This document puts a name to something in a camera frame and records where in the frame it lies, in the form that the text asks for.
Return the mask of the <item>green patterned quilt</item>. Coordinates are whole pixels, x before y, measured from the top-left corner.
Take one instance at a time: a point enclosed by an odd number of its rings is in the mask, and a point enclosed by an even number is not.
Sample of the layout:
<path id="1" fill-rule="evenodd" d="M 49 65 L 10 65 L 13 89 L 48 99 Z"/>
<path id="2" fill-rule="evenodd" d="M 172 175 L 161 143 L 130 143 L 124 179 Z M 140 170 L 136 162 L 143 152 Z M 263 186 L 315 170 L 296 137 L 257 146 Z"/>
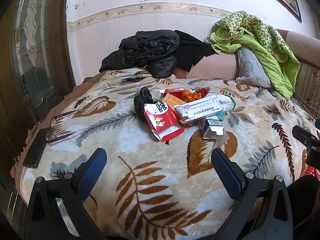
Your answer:
<path id="1" fill-rule="evenodd" d="M 216 53 L 237 51 L 246 46 L 253 51 L 276 92 L 289 100 L 295 93 L 300 62 L 279 31 L 257 16 L 236 11 L 217 21 L 210 35 Z"/>

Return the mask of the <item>eyeglasses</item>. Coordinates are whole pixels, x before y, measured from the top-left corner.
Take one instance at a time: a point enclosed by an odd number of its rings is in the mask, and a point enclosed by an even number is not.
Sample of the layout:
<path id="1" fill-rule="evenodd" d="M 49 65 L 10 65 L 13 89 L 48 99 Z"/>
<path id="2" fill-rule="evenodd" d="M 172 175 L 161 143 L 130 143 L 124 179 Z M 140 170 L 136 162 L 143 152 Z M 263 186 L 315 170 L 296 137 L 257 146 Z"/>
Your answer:
<path id="1" fill-rule="evenodd" d="M 82 129 L 76 129 L 76 130 L 70 130 L 69 128 L 64 129 L 62 127 L 63 120 L 71 115 L 76 115 L 78 113 L 88 113 L 86 110 L 72 110 L 67 111 L 65 113 L 61 113 L 58 115 L 55 115 L 51 118 L 49 122 L 48 131 L 46 132 L 46 142 L 48 145 L 55 144 L 57 142 L 63 141 L 67 139 L 68 137 L 71 137 L 73 135 L 76 135 L 84 130 Z"/>

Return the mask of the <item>red cigarette box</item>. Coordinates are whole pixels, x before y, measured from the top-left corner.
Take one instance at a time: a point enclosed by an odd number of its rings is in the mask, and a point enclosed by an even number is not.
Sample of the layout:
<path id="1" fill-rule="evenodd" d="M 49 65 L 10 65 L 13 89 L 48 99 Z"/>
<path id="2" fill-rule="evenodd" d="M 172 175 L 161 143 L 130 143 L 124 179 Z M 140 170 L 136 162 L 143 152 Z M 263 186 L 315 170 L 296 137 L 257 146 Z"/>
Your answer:
<path id="1" fill-rule="evenodd" d="M 167 94 L 171 94 L 177 98 L 180 98 L 182 93 L 186 90 L 184 88 L 171 88 L 171 89 L 160 89 L 161 99 L 163 99 Z"/>

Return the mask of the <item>black phone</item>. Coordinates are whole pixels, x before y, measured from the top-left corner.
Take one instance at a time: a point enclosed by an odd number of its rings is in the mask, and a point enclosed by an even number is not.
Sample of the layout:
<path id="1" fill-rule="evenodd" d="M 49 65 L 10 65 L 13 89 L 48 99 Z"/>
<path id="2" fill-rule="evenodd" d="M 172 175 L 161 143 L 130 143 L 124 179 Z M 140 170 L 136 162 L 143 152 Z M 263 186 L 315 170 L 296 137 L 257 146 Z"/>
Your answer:
<path id="1" fill-rule="evenodd" d="M 48 144 L 47 135 L 50 133 L 50 128 L 42 128 L 37 133 L 35 139 L 29 147 L 28 153 L 24 158 L 23 166 L 27 168 L 37 168 L 39 166 L 42 154 Z"/>

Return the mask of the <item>grey quilted pillow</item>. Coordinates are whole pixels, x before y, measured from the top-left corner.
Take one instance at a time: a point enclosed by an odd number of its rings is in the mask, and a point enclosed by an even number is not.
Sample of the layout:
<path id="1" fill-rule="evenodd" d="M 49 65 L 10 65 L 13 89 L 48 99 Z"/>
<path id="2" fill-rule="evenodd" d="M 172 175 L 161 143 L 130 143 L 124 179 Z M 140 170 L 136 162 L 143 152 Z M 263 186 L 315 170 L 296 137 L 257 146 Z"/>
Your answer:
<path id="1" fill-rule="evenodd" d="M 237 50 L 237 55 L 239 76 L 236 81 L 238 83 L 267 89 L 273 88 L 269 77 L 251 49 L 242 46 Z"/>

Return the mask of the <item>black puffer jacket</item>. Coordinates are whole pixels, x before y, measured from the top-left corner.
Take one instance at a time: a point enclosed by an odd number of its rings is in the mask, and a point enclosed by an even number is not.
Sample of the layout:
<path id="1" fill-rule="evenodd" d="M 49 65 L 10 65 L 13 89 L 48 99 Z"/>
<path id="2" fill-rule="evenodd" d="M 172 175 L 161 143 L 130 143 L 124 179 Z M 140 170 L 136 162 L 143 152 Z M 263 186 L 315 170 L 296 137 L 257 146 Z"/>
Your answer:
<path id="1" fill-rule="evenodd" d="M 138 31 L 122 39 L 118 50 L 102 60 L 99 72 L 138 67 L 156 79 L 170 77 L 177 65 L 174 52 L 179 44 L 180 38 L 172 30 Z"/>

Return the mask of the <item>orange box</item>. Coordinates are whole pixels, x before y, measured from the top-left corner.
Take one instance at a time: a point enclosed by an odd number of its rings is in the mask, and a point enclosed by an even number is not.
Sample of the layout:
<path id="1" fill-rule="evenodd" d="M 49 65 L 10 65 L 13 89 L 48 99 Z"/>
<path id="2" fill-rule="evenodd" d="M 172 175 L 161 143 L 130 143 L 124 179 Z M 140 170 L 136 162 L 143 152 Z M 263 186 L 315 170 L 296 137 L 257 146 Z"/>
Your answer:
<path id="1" fill-rule="evenodd" d="M 167 93 L 164 98 L 162 99 L 164 103 L 166 103 L 168 106 L 170 106 L 173 110 L 175 109 L 175 106 L 180 106 L 185 104 L 185 102 L 176 96 Z"/>

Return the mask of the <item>black cloth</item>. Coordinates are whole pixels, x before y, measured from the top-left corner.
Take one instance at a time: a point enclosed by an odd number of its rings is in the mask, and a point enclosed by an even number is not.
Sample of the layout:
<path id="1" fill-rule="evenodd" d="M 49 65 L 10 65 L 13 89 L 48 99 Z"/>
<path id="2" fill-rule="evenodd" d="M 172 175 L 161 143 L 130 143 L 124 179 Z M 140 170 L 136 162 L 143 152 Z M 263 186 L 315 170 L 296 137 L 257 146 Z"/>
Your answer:
<path id="1" fill-rule="evenodd" d="M 216 52 L 210 44 L 206 44 L 188 33 L 175 30 L 179 36 L 179 47 L 174 52 L 176 68 L 190 72 L 204 57 L 214 55 Z"/>

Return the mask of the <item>leaf-patterned beige blanket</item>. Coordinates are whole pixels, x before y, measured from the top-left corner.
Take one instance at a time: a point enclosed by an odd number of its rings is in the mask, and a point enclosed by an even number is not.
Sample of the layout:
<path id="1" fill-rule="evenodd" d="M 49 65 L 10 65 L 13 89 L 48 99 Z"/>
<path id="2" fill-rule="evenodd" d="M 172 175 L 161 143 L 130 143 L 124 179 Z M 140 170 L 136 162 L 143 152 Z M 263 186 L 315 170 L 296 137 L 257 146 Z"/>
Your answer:
<path id="1" fill-rule="evenodd" d="M 280 100 L 285 99 L 273 90 L 226 80 L 155 79 L 138 69 L 111 70 L 76 87 L 31 130 L 27 145 L 49 127 L 53 116 L 88 111 L 63 120 L 64 129 L 84 130 L 47 145 L 37 168 L 24 167 L 22 153 L 11 169 L 22 199 L 29 200 L 37 177 L 62 178 L 100 147 L 107 152 L 107 164 L 84 207 L 103 233 L 128 239 L 197 239 L 215 233 L 234 206 L 210 161 L 217 143 L 203 139 L 197 123 L 174 139 L 159 141 L 135 113 L 133 99 L 143 87 L 156 101 L 160 89 L 171 88 L 230 95 L 235 109 L 222 121 L 228 134 L 222 150 L 260 178 L 280 175 L 289 185 L 300 177 L 306 149 L 293 138 L 293 126 L 319 136 L 315 120 L 307 119 L 300 107 L 297 113 L 284 111 Z"/>

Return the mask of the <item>red plastic trash basket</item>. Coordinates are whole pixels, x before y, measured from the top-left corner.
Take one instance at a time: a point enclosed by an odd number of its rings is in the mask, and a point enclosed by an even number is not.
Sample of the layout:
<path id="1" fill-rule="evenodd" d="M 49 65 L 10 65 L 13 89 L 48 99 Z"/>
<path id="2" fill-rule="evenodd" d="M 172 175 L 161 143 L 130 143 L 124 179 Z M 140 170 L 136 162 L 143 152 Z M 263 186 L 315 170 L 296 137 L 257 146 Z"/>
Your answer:
<path id="1" fill-rule="evenodd" d="M 306 165 L 302 169 L 301 174 L 300 174 L 300 177 L 303 177 L 303 176 L 313 176 L 316 179 L 320 180 L 320 171 L 314 167 Z"/>

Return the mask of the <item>black plastic bag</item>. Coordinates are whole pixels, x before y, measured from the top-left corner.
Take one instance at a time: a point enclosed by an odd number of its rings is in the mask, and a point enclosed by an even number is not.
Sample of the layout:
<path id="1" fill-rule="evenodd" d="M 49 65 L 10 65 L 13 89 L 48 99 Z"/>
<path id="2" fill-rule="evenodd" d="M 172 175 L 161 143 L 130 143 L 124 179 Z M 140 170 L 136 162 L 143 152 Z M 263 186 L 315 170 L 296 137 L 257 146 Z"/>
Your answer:
<path id="1" fill-rule="evenodd" d="M 139 119 L 142 122 L 147 123 L 146 117 L 144 115 L 144 112 L 145 112 L 144 106 L 146 104 L 156 103 L 153 100 L 152 94 L 150 93 L 149 89 L 147 87 L 141 88 L 141 90 L 139 91 L 139 94 L 134 97 L 133 102 L 134 102 L 136 114 L 138 115 Z"/>

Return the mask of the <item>white medicine box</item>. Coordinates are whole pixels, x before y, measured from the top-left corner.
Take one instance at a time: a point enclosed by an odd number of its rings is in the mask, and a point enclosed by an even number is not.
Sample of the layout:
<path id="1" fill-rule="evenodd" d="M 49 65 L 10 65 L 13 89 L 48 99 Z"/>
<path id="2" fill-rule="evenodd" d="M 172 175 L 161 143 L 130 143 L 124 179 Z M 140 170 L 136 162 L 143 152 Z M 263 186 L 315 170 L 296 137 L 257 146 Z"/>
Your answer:
<path id="1" fill-rule="evenodd" d="M 174 111 L 180 117 L 180 122 L 187 124 L 207 116 L 216 115 L 223 111 L 223 107 L 214 95 L 183 105 L 176 105 L 174 106 Z"/>

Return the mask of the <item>white sock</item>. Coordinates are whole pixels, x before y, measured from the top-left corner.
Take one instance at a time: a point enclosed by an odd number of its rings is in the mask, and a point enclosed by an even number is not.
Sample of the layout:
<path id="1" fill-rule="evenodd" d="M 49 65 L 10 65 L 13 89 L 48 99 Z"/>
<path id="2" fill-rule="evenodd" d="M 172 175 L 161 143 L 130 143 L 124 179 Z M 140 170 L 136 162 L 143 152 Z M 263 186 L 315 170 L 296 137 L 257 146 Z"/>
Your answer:
<path id="1" fill-rule="evenodd" d="M 217 98 L 224 112 L 235 109 L 235 101 L 230 95 L 217 95 Z"/>

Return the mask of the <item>torn red snack box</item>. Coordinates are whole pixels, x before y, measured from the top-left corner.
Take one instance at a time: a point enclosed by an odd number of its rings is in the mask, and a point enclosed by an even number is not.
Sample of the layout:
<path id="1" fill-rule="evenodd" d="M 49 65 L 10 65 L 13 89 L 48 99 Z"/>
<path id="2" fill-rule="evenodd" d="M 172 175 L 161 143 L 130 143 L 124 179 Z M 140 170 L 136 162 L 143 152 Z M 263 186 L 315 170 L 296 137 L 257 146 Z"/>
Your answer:
<path id="1" fill-rule="evenodd" d="M 161 142 L 174 139 L 184 132 L 173 109 L 163 101 L 145 104 L 144 116 L 154 136 Z"/>

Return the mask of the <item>orange foil wrapper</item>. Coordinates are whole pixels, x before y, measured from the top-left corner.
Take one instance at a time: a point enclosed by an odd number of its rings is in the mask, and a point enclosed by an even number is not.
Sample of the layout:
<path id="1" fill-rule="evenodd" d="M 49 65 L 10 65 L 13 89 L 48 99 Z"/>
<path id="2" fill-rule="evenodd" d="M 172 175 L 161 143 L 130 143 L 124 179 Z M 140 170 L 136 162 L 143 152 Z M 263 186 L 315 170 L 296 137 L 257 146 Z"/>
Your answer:
<path id="1" fill-rule="evenodd" d="M 193 101 L 202 99 L 202 95 L 201 93 L 191 92 L 186 90 L 181 93 L 180 99 L 188 103 L 188 102 L 193 102 Z"/>

